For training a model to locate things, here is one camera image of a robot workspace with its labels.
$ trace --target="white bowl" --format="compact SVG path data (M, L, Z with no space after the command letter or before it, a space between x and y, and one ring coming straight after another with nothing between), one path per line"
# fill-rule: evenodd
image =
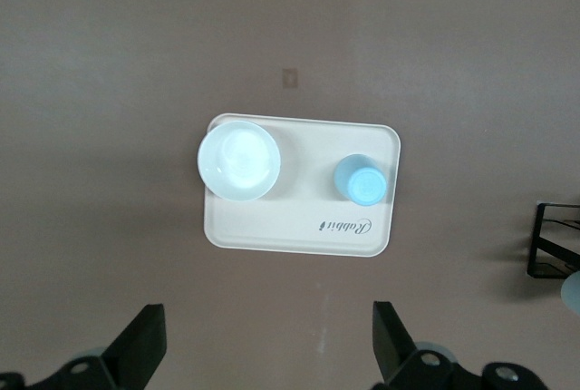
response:
M280 173L280 150L257 124L232 121L219 125L201 142L198 168L208 189L233 201L258 199L272 189Z

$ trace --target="light blue cup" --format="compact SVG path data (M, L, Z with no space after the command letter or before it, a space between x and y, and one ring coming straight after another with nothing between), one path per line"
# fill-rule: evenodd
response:
M387 179L368 156L353 154L334 169L334 186L347 199L361 206L380 202L387 193Z

